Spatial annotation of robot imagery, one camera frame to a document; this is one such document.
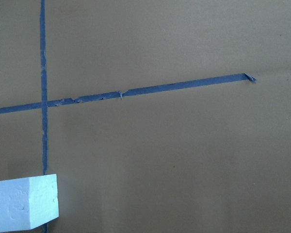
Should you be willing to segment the light blue foam block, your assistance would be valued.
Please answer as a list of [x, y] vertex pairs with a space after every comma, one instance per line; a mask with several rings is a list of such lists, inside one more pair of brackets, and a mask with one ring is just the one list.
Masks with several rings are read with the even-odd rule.
[[56, 174], [0, 181], [0, 233], [31, 230], [58, 217]]

